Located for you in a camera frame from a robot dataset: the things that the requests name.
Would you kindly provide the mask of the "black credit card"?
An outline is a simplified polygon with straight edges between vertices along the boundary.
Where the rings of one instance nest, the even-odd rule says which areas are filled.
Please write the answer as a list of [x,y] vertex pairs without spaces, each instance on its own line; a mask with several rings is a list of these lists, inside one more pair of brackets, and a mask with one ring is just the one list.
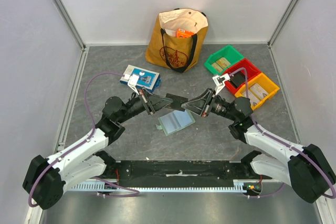
[[181,105],[188,101],[188,98],[181,97],[179,95],[174,95],[167,93],[166,98],[172,99],[172,103],[166,106],[166,108],[172,109],[172,110],[178,110],[178,111],[185,111],[184,108],[181,107]]

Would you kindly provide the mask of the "green card holder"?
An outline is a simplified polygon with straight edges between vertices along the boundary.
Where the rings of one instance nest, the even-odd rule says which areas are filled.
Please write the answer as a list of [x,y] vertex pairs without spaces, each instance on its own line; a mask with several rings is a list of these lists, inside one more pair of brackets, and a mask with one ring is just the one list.
[[188,110],[174,110],[158,118],[159,123],[156,125],[158,130],[164,132],[166,136],[176,133],[195,123],[195,119]]

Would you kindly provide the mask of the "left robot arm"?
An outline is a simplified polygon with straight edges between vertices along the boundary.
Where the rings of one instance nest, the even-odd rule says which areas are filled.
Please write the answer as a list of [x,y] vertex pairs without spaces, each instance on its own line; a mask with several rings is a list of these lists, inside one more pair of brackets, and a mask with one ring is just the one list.
[[112,177],[116,166],[113,158],[103,157],[103,149],[122,135],[122,123],[142,112],[152,115],[172,102],[171,98],[151,94],[144,88],[127,103],[117,96],[108,98],[101,119],[89,133],[60,152],[47,158],[37,155],[30,161],[23,181],[28,205],[49,209],[75,184],[100,175]]

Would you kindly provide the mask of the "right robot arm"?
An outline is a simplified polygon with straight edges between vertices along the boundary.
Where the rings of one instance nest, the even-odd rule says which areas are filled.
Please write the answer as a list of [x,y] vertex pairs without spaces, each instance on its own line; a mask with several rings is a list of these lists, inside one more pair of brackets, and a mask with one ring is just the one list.
[[241,164],[240,172],[245,178],[251,179],[257,174],[271,177],[290,186],[308,203],[314,203],[321,196],[335,199],[335,173],[322,150],[314,144],[293,143],[263,128],[253,119],[246,97],[226,102],[214,90],[207,89],[181,107],[204,118],[214,113],[231,120],[228,127],[231,135],[262,151]]

